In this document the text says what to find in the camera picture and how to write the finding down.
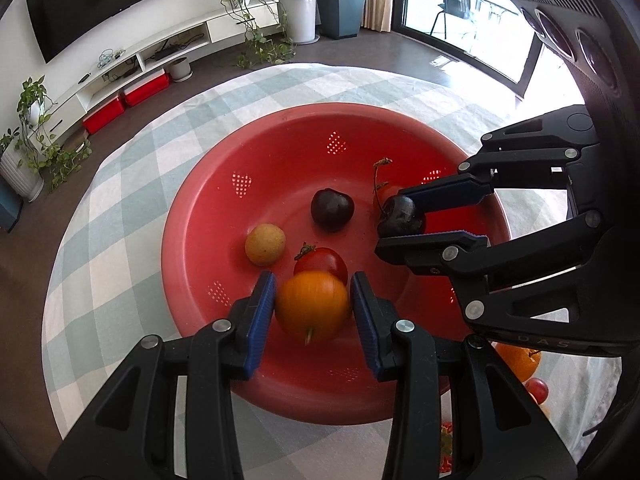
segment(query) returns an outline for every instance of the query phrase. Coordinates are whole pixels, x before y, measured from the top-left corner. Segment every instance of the cabinet drawer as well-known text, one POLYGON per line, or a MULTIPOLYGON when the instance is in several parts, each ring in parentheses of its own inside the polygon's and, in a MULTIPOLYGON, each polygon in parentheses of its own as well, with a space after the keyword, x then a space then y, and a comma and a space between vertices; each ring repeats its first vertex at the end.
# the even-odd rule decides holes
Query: cabinet drawer
MULTIPOLYGON (((249 12, 251 12, 258 27, 269 27, 270 25, 278 23, 276 18, 278 15, 278 4, 276 3, 269 4, 268 6, 251 7, 249 8, 249 12)), ((242 34, 245 30, 245 25, 242 23, 240 17, 236 18, 226 14, 225 16, 219 16, 218 18, 209 20, 207 22, 207 28, 209 29, 211 43, 215 43, 242 34)))
POLYGON ((80 121, 85 114, 86 111, 80 104, 80 99, 78 99, 77 95, 73 95, 52 113, 49 121, 44 124, 44 132, 47 137, 54 135, 55 139, 57 139, 80 121))

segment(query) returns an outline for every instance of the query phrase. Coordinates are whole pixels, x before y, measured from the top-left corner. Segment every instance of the red plastic basin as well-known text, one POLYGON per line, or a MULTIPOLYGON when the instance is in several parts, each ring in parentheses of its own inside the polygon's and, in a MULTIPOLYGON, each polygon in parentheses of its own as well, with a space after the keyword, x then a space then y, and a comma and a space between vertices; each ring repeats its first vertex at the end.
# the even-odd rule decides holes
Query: red plastic basin
MULTIPOLYGON (((378 296, 433 335, 461 340, 470 331, 446 277, 417 277, 374 254, 373 163, 389 157, 380 180, 408 187, 453 174, 465 154, 436 130, 368 105, 326 103, 288 108, 223 139, 191 171, 169 211, 162 238, 162 282, 183 336, 225 317, 251 294, 262 269, 244 254, 244 239, 269 222, 287 236, 271 270, 292 276, 303 242, 329 247, 350 274, 364 270, 378 296), (314 193, 332 187, 356 203, 336 234, 313 223, 314 193)), ((508 240, 499 202, 428 214, 428 232, 464 229, 508 240)), ((395 383, 377 383, 366 366, 355 322, 333 341, 302 346, 271 322, 262 364, 234 391, 265 410, 316 424, 364 424, 392 416, 395 383)))

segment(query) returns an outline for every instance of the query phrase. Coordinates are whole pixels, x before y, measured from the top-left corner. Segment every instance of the tablecloth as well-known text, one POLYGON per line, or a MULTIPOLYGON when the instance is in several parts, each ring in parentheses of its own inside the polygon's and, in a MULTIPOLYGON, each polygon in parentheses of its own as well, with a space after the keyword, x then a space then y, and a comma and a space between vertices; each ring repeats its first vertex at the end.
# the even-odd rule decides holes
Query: tablecloth
MULTIPOLYGON (((63 237, 49 284, 42 362, 51 407, 64 436, 108 375, 142 336, 177 338, 162 292, 160 245, 181 183, 203 154, 240 126, 287 107, 356 102, 390 108, 436 128, 467 153, 508 121, 442 86, 392 73, 320 64, 273 66, 209 89, 146 126, 103 162, 63 237)), ((564 192, 499 193, 510 229, 522 236, 562 221, 564 192)), ((606 413, 619 359, 545 353, 537 376, 551 389, 552 423, 579 458, 582 432, 606 413)), ((184 384, 180 386, 184 394, 184 384)), ((315 426, 234 398, 248 479, 379 478, 390 422, 315 426)), ((176 426, 177 473, 184 475, 184 407, 176 426)))

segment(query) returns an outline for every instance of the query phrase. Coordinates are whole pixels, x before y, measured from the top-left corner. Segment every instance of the tv stand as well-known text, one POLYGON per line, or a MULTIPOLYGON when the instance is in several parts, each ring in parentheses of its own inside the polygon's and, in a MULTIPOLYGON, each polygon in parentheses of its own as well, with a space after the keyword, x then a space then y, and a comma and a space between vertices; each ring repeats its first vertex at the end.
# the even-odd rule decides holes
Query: tv stand
MULTIPOLYGON (((257 2, 248 7, 257 25, 267 34, 273 34, 276 30, 273 26, 278 23, 277 1, 257 2)), ((78 71, 78 77, 82 79, 53 100, 54 107, 49 111, 51 117, 44 124, 47 138, 53 136, 52 140, 63 142, 82 119, 129 84, 179 57, 187 56, 194 60, 215 52, 217 44, 221 50, 231 44, 242 43, 244 31, 243 22, 229 16, 225 9, 217 9, 130 46, 117 60, 101 69, 94 65, 87 78, 82 78, 82 74, 86 74, 84 67, 78 71), (158 56, 163 50, 166 55, 158 56)))

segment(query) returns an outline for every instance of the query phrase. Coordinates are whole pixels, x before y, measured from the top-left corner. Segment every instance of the glass door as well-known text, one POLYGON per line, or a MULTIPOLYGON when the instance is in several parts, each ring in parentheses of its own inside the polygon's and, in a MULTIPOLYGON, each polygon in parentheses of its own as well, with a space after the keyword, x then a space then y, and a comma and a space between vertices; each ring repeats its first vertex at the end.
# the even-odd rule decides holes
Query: glass door
POLYGON ((542 42, 510 0, 394 0, 393 28, 527 89, 542 42))

